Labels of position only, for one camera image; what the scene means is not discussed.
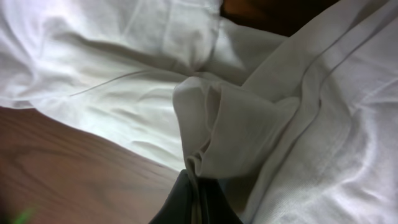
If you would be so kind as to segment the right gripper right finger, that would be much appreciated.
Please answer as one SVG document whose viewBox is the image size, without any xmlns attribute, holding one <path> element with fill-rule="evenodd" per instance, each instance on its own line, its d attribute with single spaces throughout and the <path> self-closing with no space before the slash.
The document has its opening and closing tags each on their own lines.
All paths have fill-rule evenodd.
<svg viewBox="0 0 398 224">
<path fill-rule="evenodd" d="M 215 179 L 199 179 L 201 218 L 203 224 L 243 224 L 224 196 Z"/>
</svg>

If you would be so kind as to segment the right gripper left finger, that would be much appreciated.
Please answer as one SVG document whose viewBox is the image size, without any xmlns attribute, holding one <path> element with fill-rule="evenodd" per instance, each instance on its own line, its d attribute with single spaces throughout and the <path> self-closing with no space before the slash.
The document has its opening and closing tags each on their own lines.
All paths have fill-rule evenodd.
<svg viewBox="0 0 398 224">
<path fill-rule="evenodd" d="M 164 205 L 149 224 L 191 224 L 193 188 L 187 171 L 182 170 Z"/>
</svg>

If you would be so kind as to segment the white t-shirt black print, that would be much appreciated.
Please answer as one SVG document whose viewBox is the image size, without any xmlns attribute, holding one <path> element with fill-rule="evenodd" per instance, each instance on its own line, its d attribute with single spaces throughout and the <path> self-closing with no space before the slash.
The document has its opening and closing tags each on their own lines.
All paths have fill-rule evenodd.
<svg viewBox="0 0 398 224">
<path fill-rule="evenodd" d="M 243 84 L 284 36 L 220 16 L 219 1 L 2 0 L 1 106 L 33 108 L 174 170 L 175 87 Z"/>
</svg>

